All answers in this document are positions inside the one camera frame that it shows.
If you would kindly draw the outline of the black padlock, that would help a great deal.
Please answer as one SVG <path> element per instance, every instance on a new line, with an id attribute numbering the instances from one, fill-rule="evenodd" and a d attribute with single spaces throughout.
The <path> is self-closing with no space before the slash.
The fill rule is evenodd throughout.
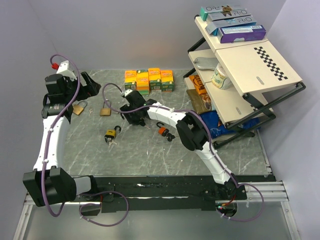
<path id="1" fill-rule="evenodd" d="M 146 125 L 145 120 L 134 113 L 121 113 L 120 116 L 123 120 L 126 120 L 130 125 L 141 126 L 150 130 L 150 127 Z"/>

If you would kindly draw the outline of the large brass padlock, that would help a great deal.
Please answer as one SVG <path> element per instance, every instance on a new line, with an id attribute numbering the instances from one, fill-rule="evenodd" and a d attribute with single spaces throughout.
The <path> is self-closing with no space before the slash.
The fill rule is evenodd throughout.
<path id="1" fill-rule="evenodd" d="M 110 105 L 112 102 L 108 99 L 103 102 L 102 108 L 100 109 L 100 112 L 99 112 L 99 115 L 101 117 L 109 117 L 112 113 L 112 110 L 109 107 L 107 107 L 106 103 Z"/>

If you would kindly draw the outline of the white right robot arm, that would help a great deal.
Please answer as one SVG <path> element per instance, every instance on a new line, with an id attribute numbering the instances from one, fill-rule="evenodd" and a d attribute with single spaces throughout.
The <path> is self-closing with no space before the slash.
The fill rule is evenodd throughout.
<path id="1" fill-rule="evenodd" d="M 211 135 L 200 116 L 191 110 L 175 110 L 154 99 L 145 100 L 136 90 L 125 90 L 121 96 L 128 104 L 120 112 L 129 122 L 142 125 L 144 119 L 158 121 L 177 130 L 182 145 L 195 152 L 209 169 L 223 199 L 230 199 L 236 193 L 237 181 L 223 163 L 212 145 Z"/>

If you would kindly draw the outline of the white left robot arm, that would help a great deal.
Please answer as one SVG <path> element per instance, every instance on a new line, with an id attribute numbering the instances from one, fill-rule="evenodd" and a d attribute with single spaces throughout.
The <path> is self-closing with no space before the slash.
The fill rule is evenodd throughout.
<path id="1" fill-rule="evenodd" d="M 43 98 L 41 111 L 41 147 L 32 171 L 25 173 L 22 179 L 38 207 L 71 202 L 78 195 L 93 201 L 99 195 L 92 175 L 72 177 L 63 169 L 65 141 L 74 110 L 72 104 L 96 96 L 101 88 L 87 72 L 83 71 L 80 75 L 86 85 L 61 73 L 45 78 L 47 94 Z"/>

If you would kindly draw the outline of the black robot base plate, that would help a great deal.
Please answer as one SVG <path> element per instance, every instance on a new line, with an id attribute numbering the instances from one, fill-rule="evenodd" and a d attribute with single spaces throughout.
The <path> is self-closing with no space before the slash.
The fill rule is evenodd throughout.
<path id="1" fill-rule="evenodd" d="M 233 182 L 221 185 L 210 175 L 100 176 L 95 196 L 78 196 L 77 202 L 102 204 L 103 213 L 117 211 L 215 211 L 216 203 L 247 200 L 248 190 Z"/>

